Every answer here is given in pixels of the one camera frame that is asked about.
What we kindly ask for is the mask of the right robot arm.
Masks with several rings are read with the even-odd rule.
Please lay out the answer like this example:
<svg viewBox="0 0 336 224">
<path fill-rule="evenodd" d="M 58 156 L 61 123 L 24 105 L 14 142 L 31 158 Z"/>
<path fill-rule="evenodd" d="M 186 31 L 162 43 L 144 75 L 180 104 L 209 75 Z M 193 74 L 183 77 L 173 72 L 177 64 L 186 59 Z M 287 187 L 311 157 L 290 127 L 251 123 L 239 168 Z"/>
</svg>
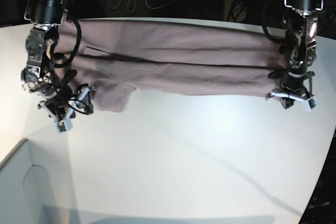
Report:
<svg viewBox="0 0 336 224">
<path fill-rule="evenodd" d="M 92 89 L 83 84 L 76 89 L 69 85 L 77 72 L 69 69 L 81 42 L 79 22 L 67 11 L 70 0 L 28 0 L 24 18 L 33 25 L 26 39 L 26 67 L 22 70 L 23 89 L 43 97 L 38 105 L 44 108 L 57 125 L 64 125 L 76 113 L 93 113 L 90 93 Z M 70 56 L 55 52 L 59 42 L 58 27 L 70 19 L 76 28 L 75 46 Z"/>
</svg>

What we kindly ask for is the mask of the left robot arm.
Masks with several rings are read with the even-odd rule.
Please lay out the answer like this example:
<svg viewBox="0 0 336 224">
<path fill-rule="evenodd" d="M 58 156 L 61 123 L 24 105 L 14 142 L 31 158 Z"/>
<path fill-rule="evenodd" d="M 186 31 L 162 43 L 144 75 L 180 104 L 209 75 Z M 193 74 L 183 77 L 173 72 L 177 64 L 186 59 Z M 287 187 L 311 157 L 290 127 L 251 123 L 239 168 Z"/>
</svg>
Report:
<svg viewBox="0 0 336 224">
<path fill-rule="evenodd" d="M 279 44 L 279 53 L 286 63 L 283 69 L 269 73 L 268 78 L 276 85 L 266 97 L 278 98 L 285 109 L 300 102 L 303 109 L 310 112 L 317 106 L 317 99 L 312 92 L 314 72 L 308 68 L 317 57 L 317 13 L 323 10 L 323 0 L 283 0 L 283 3 L 286 7 L 282 17 L 285 37 L 271 36 L 266 24 L 262 24 L 266 37 Z"/>
</svg>

